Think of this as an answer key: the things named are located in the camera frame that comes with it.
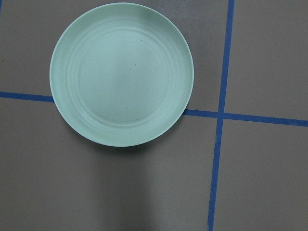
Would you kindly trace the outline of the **light green plate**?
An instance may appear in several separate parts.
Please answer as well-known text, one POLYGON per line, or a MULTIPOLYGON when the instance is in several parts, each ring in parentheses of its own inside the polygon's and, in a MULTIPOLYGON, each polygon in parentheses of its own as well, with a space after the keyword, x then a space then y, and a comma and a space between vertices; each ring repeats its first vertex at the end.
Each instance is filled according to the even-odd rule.
POLYGON ((135 3, 87 11, 60 36, 50 88, 65 122, 83 137, 129 147, 168 131, 193 89, 190 48, 161 13, 135 3))

